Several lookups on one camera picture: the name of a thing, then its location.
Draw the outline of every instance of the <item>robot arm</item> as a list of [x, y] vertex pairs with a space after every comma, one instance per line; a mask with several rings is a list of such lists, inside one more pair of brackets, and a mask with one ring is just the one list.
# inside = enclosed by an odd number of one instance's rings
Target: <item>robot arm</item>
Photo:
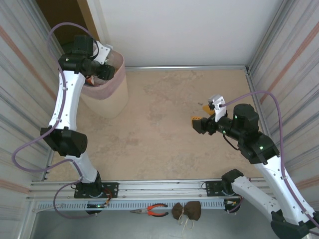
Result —
[[[76, 113], [86, 77], [94, 75], [108, 80], [110, 76], [110, 72], [108, 72], [110, 66], [107, 66], [106, 62], [111, 47], [103, 46], [98, 41], [96, 41], [96, 45], [93, 52], [93, 39], [91, 37], [76, 36], [72, 52], [62, 55], [59, 59], [66, 84], [63, 87], [63, 79], [60, 74], [59, 91], [52, 119], [48, 128], [41, 129], [42, 135], [59, 121], [55, 130], [44, 140], [54, 151], [66, 159], [72, 159], [77, 164], [82, 173], [81, 188], [93, 197], [101, 194], [101, 178], [86, 153], [86, 135], [76, 131]], [[65, 103], [62, 115], [58, 119], [63, 102], [63, 91], [66, 92]]]
[[[307, 235], [309, 229], [315, 226], [302, 212], [283, 181], [279, 151], [268, 136], [258, 131], [259, 116], [254, 108], [247, 104], [236, 105], [233, 118], [229, 119], [226, 107], [221, 106], [225, 103], [222, 96], [214, 95], [208, 102], [215, 114], [209, 118], [194, 118], [193, 128], [198, 133], [208, 132], [210, 135], [218, 131], [236, 140], [241, 154], [263, 174], [277, 200], [251, 184], [236, 169], [223, 175], [222, 180], [231, 185], [233, 192], [258, 208], [271, 221], [274, 232], [280, 238], [302, 238]], [[319, 213], [304, 200], [287, 172], [286, 178], [307, 213], [318, 222]]]

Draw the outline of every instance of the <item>cable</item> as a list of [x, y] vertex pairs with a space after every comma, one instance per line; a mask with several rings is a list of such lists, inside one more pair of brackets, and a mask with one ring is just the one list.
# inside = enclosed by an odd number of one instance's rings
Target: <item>cable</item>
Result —
[[200, 186], [202, 189], [206, 189], [206, 188], [203, 188], [204, 183], [206, 183], [206, 182], [203, 182], [203, 183], [201, 184], [201, 186]]
[[303, 211], [303, 213], [309, 218], [309, 220], [317, 227], [319, 228], [319, 224], [307, 213], [307, 210], [304, 208], [304, 206], [302, 205], [302, 203], [299, 201], [298, 197], [296, 196], [296, 194], [294, 193], [294, 191], [292, 190], [288, 180], [286, 179], [286, 173], [285, 173], [285, 153], [284, 153], [284, 137], [283, 137], [283, 122], [282, 122], [282, 116], [281, 116], [281, 111], [280, 111], [280, 107], [279, 107], [279, 102], [277, 101], [276, 97], [268, 91], [254, 91], [254, 92], [250, 92], [247, 94], [244, 94], [243, 96], [240, 96], [228, 103], [225, 103], [223, 105], [221, 105], [222, 107], [231, 105], [232, 103], [235, 103], [238, 100], [241, 100], [247, 96], [251, 96], [254, 94], [267, 94], [269, 96], [271, 96], [276, 104], [277, 107], [277, 113], [278, 113], [278, 121], [279, 121], [279, 138], [280, 138], [280, 154], [281, 154], [281, 162], [280, 162], [280, 166], [281, 166], [281, 172], [282, 172], [282, 178], [289, 190], [289, 192], [291, 193], [292, 197], [294, 198], [294, 200], [297, 202], [297, 204], [299, 205], [299, 207], [301, 208], [301, 210]]
[[239, 206], [242, 204], [243, 201], [244, 201], [244, 198], [241, 197], [241, 199], [240, 199], [239, 203], [237, 204], [237, 206], [234, 207], [234, 208], [231, 209], [231, 210], [227, 210], [227, 212], [228, 212], [228, 213], [231, 213], [231, 212], [235, 211], [237, 208], [239, 208]]
[[92, 57], [91, 57], [91, 60], [94, 60], [94, 59], [99, 55], [99, 52], [100, 52], [98, 42], [97, 42], [95, 39], [93, 39], [93, 41], [94, 41], [94, 43], [95, 43], [95, 45], [96, 45], [96, 48], [98, 49], [98, 52], [96, 53], [95, 56], [92, 56]]
[[314, 232], [314, 231], [310, 231], [310, 233], [311, 233], [311, 234], [314, 234], [314, 235], [316, 235], [316, 236], [319, 236], [319, 233], [316, 233], [316, 232]]
[[226, 138], [226, 136], [223, 134], [223, 138], [224, 138], [224, 140], [226, 140], [226, 142], [230, 145], [230, 146], [232, 146], [232, 148], [233, 149], [235, 149], [235, 150], [239, 150], [239, 148], [236, 148], [235, 146], [233, 146], [233, 144]]
[[107, 198], [107, 200], [105, 201], [105, 207], [107, 207], [108, 206], [108, 204], [109, 204], [109, 202], [110, 202], [110, 200], [111, 200], [111, 198], [112, 198], [112, 193], [111, 193], [111, 191], [109, 190], [109, 189], [104, 189], [104, 192], [105, 192], [105, 195], [106, 196], [108, 196], [108, 193], [109, 193], [109, 197]]
[[73, 162], [73, 165], [74, 165], [74, 167], [76, 168], [76, 170], [78, 171], [78, 173], [79, 173], [79, 175], [80, 175], [80, 179], [79, 179], [78, 181], [75, 181], [75, 182], [72, 182], [72, 183], [67, 183], [67, 184], [63, 185], [58, 191], [56, 191], [56, 193], [55, 193], [55, 195], [54, 195], [54, 198], [53, 198], [53, 208], [54, 208], [54, 210], [56, 211], [56, 213], [57, 213], [58, 215], [60, 215], [60, 216], [62, 216], [62, 217], [64, 217], [64, 218], [67, 218], [67, 219], [89, 218], [89, 217], [94, 216], [94, 215], [96, 215], [96, 214], [89, 214], [89, 215], [85, 215], [85, 216], [69, 216], [69, 215], [66, 215], [66, 214], [61, 213], [61, 212], [57, 209], [56, 204], [55, 204], [56, 197], [58, 196], [59, 192], [60, 192], [63, 188], [65, 188], [65, 187], [67, 187], [67, 186], [71, 186], [72, 184], [78, 184], [78, 183], [81, 182], [81, 180], [82, 180], [82, 178], [83, 178], [83, 175], [82, 175], [82, 173], [81, 173], [81, 170], [80, 170], [79, 166], [78, 166], [75, 162]]

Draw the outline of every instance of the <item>speckled floor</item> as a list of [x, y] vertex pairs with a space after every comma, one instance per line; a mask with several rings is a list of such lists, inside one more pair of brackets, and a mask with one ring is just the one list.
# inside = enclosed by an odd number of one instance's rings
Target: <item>speckled floor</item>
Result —
[[[233, 168], [260, 177], [221, 134], [191, 127], [192, 116], [208, 116], [202, 105], [212, 95], [230, 101], [249, 92], [244, 71], [136, 71], [127, 72], [127, 82], [130, 99], [115, 119], [79, 102], [77, 131], [88, 136], [87, 152], [102, 180], [219, 178]], [[251, 97], [239, 102], [253, 105]], [[227, 108], [231, 116], [233, 106]], [[61, 159], [55, 154], [53, 163]], [[76, 179], [71, 165], [48, 174], [49, 181]]]

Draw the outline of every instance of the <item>pliers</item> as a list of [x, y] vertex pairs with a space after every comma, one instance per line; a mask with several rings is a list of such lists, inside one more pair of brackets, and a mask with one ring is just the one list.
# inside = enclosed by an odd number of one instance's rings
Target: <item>pliers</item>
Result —
[[149, 206], [149, 207], [147, 207], [145, 209], [136, 209], [136, 210], [132, 210], [130, 212], [131, 213], [147, 213], [149, 216], [153, 216], [153, 217], [157, 217], [157, 218], [165, 217], [166, 215], [168, 215], [168, 212], [166, 212], [166, 213], [154, 213], [154, 212], [151, 211], [153, 208], [157, 208], [157, 207], [165, 207], [165, 208], [167, 208], [168, 205], [163, 204], [163, 203], [157, 203], [157, 204]]

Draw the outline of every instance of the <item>metal frame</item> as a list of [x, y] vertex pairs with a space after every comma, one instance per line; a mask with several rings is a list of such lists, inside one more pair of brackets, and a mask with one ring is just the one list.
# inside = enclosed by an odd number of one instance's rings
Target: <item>metal frame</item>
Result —
[[[196, 179], [196, 180], [147, 180], [147, 181], [116, 181], [119, 183], [118, 197], [110, 201], [115, 204], [133, 204], [145, 202], [185, 202], [198, 200], [206, 209], [220, 209], [220, 205], [213, 206], [209, 203], [220, 200], [238, 199], [238, 196], [208, 197], [206, 190], [201, 187], [205, 181], [220, 181], [220, 179]], [[263, 178], [252, 178], [251, 182], [260, 190], [273, 197], [273, 193]], [[69, 182], [33, 182], [30, 193], [26, 198], [23, 222], [19, 232], [19, 239], [29, 238], [32, 232], [36, 214], [45, 210], [53, 210], [51, 204], [56, 191]], [[75, 199], [74, 189], [65, 187], [57, 196], [57, 205], [63, 211], [78, 211], [67, 205], [79, 203], [86, 205], [100, 203], [101, 199]], [[132, 205], [121, 206], [115, 210], [129, 210]]]
[[[45, 168], [51, 166], [52, 161], [53, 161], [53, 156], [54, 156], [54, 151], [50, 148], [49, 153], [48, 153], [47, 164], [46, 164]], [[46, 178], [47, 173], [48, 173], [47, 171], [41, 173], [41, 181], [44, 181], [47, 179]]]
[[127, 66], [126, 71], [246, 70], [245, 65]]

